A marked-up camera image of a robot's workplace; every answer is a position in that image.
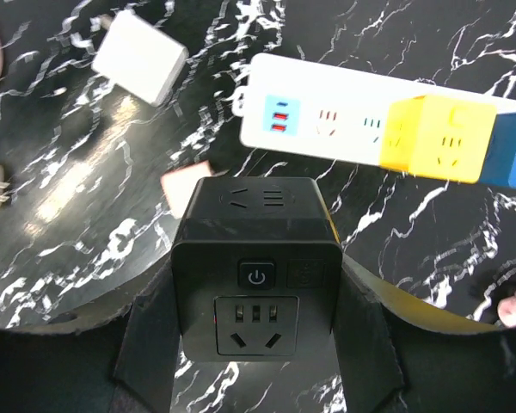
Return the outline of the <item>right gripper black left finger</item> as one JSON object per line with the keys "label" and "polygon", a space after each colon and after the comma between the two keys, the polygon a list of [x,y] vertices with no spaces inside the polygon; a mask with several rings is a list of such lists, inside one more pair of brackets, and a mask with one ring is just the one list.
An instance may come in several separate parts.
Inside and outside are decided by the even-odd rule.
{"label": "right gripper black left finger", "polygon": [[0,412],[168,412],[179,343],[164,257],[46,324],[0,328]]}

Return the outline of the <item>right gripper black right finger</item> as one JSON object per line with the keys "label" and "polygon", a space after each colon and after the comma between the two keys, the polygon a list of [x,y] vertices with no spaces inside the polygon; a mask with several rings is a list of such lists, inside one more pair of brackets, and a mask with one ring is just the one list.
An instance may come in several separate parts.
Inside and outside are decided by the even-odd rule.
{"label": "right gripper black right finger", "polygon": [[516,328],[429,305],[349,256],[334,335],[350,412],[516,412]]}

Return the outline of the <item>black cube socket adapter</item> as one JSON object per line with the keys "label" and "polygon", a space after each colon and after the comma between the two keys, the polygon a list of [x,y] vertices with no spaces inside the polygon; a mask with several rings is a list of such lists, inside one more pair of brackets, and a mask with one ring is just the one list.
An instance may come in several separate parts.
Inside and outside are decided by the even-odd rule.
{"label": "black cube socket adapter", "polygon": [[186,357],[315,357],[329,344],[341,262],[313,179],[199,180],[171,250]]}

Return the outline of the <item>pink plug adapter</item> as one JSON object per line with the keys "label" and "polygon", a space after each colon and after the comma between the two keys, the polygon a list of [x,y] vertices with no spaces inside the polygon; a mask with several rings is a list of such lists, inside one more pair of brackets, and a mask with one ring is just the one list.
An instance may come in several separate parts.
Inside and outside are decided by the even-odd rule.
{"label": "pink plug adapter", "polygon": [[205,161],[172,170],[161,176],[163,193],[175,219],[183,216],[197,182],[212,175],[211,165]]}

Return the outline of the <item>yellow cube socket adapter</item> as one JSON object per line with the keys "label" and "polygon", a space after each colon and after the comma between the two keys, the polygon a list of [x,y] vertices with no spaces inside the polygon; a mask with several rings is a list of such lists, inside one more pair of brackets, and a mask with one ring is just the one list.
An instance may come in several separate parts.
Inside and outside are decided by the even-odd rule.
{"label": "yellow cube socket adapter", "polygon": [[497,108],[425,95],[390,105],[379,165],[414,176],[475,183],[486,157]]}

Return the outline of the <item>white multicolour power strip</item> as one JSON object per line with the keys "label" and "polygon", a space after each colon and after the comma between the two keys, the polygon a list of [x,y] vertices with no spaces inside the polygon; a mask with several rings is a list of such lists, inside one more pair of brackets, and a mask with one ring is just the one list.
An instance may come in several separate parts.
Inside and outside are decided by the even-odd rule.
{"label": "white multicolour power strip", "polygon": [[516,101],[276,56],[255,55],[232,113],[247,147],[377,166],[393,102],[434,94],[516,112]]}

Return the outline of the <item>white plug adapter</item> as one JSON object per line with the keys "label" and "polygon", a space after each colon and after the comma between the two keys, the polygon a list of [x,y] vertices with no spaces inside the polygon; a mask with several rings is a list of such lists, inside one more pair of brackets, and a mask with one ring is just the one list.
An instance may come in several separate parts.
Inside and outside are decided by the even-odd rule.
{"label": "white plug adapter", "polygon": [[127,9],[100,15],[99,22],[107,33],[92,70],[151,106],[161,105],[181,74],[187,48]]}

